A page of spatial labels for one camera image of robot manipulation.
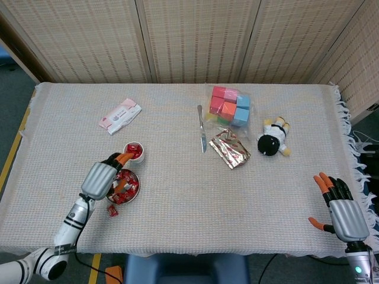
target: table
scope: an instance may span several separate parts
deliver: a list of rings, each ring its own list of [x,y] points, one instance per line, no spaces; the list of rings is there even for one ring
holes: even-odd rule
[[[313,181],[323,171],[344,179],[373,225],[362,179],[345,135],[349,122],[338,88],[325,85],[228,85],[250,94],[254,113],[242,139],[251,158],[230,170],[208,147],[201,153],[197,105],[208,85],[52,84],[37,86],[24,137],[0,203],[0,250],[21,254],[53,246],[53,236],[96,161],[128,141],[146,149],[130,167],[142,188],[110,218],[97,202],[78,250],[88,253],[289,253],[342,256],[344,244],[313,228],[307,218],[330,222]],[[98,126],[126,98],[142,112],[113,136]],[[264,119],[291,124],[290,157],[261,155],[255,137]],[[217,128],[205,127],[208,140]],[[375,237],[368,239],[378,248]]]

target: robotic arm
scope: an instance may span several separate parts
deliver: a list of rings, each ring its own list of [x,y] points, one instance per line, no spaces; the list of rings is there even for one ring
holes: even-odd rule
[[[95,209],[95,201],[106,197],[116,174],[133,154],[114,153],[107,160],[95,163],[82,185],[83,193],[75,202],[54,237],[55,248],[40,248],[27,257],[0,265],[0,282],[25,284],[33,274],[55,280],[65,271],[69,253],[76,251],[81,232]]]
[[[362,211],[341,179],[320,173],[314,180],[321,189],[333,225],[321,224],[310,217],[313,226],[336,234],[347,244],[345,250],[356,283],[379,283],[379,266],[372,248],[363,241],[370,235]]]

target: orange object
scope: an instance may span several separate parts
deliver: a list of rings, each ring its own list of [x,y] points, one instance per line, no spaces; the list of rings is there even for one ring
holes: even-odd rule
[[[118,182],[118,185],[116,186],[116,188],[114,189],[114,193],[120,193],[123,191],[125,185],[126,185],[127,181],[126,179],[122,179]]]
[[[134,153],[124,153],[119,155],[116,160],[122,164],[123,166],[126,164],[127,161],[129,161],[131,158],[133,158]]]
[[[333,188],[334,187],[333,182],[328,178],[328,176],[326,174],[319,173],[319,175],[322,178],[322,180],[324,181],[324,183],[326,184],[327,188]]]
[[[317,220],[314,219],[313,217],[309,217],[308,220],[317,229],[322,230],[322,231],[324,230],[324,224],[321,224],[321,223],[317,222]]]
[[[107,267],[105,269],[105,272],[109,273],[110,275],[116,277],[121,282],[123,282],[123,270],[120,266]],[[119,281],[117,281],[109,275],[105,275],[105,281],[107,284],[120,284]]]
[[[322,194],[329,192],[328,188],[326,187],[326,184],[319,176],[314,176],[313,178],[314,181],[318,184],[319,188],[321,189]]]
[[[225,120],[232,121],[236,113],[237,105],[231,102],[224,102],[223,110],[221,111],[221,117]]]

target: wicker panel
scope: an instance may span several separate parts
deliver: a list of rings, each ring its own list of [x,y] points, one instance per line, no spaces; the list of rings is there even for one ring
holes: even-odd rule
[[[258,3],[143,0],[158,82],[234,81]]]
[[[61,82],[147,82],[127,1],[3,3]]]
[[[379,2],[366,0],[310,81],[338,84],[352,119],[379,100],[378,27]]]
[[[240,81],[303,83],[362,0],[263,0]]]

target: gold foil wrapper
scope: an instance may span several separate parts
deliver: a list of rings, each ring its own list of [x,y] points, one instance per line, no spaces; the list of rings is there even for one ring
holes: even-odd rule
[[[209,144],[231,169],[246,163],[250,158],[250,153],[229,128],[213,137]]]

